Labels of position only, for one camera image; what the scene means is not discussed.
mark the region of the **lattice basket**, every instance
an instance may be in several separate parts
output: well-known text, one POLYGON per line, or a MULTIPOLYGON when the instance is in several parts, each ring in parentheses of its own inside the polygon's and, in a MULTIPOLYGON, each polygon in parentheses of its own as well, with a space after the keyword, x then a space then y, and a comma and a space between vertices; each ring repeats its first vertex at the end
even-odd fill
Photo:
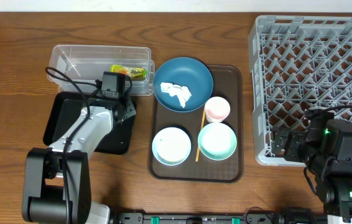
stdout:
MULTIPOLYGON (((271 131, 305 130, 309 108, 352 105, 352 17, 259 16, 248 44, 256 160, 304 166, 271 153, 271 131)), ((352 121, 352 110, 335 116, 352 121)))

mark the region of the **chopstick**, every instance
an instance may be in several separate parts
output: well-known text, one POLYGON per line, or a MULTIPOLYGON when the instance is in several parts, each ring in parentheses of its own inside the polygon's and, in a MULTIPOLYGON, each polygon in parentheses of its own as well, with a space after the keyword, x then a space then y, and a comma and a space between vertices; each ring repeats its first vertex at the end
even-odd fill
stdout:
MULTIPOLYGON (((205 122, 205 108, 203 109, 203 113, 202 113, 202 121, 201 121, 201 129, 203 128, 203 123, 205 122)), ((200 146, 198 145, 197 147, 197 156, 195 156, 195 162, 198 162, 198 159, 200 157, 200 146)))

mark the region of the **dark gray tray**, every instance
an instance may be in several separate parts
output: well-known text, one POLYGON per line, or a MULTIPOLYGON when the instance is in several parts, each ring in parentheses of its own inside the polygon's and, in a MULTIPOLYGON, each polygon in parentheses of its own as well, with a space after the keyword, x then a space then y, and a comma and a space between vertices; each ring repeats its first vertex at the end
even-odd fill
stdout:
POLYGON ((150 143, 148 169, 158 179, 233 183, 243 176, 242 76, 240 71, 232 66, 208 65, 208 68, 214 83, 212 96, 221 96, 230 103, 231 112, 223 123, 229 125, 236 133, 237 149, 231 157, 223 161, 213 161, 200 153, 199 161, 195 162, 204 107, 189 113, 176 113, 164 108, 155 100, 151 143, 160 130, 172 126, 182 128, 192 141, 190 155, 176 166, 166 166, 155 159, 150 143))

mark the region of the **brown wood surface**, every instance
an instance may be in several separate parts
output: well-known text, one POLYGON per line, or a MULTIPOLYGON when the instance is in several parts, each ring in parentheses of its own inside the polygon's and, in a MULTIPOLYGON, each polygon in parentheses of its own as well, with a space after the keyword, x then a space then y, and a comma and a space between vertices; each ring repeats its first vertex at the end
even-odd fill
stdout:
POLYGON ((243 75, 244 176, 236 184, 154 179, 147 171, 154 96, 137 99, 129 152, 94 153, 92 198, 119 212, 242 213, 259 206, 322 212, 302 168, 260 166, 252 140, 248 33, 259 13, 0 13, 0 223, 22 223, 24 161, 42 136, 57 85, 44 68, 57 44, 146 46, 157 68, 187 56, 234 65, 243 75))

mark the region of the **white background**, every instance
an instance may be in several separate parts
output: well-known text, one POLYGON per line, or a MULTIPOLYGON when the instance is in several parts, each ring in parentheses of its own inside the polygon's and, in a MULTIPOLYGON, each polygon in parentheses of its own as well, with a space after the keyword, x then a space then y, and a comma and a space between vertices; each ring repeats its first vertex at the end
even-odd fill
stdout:
POLYGON ((352 12, 352 0, 0 0, 0 11, 352 12))

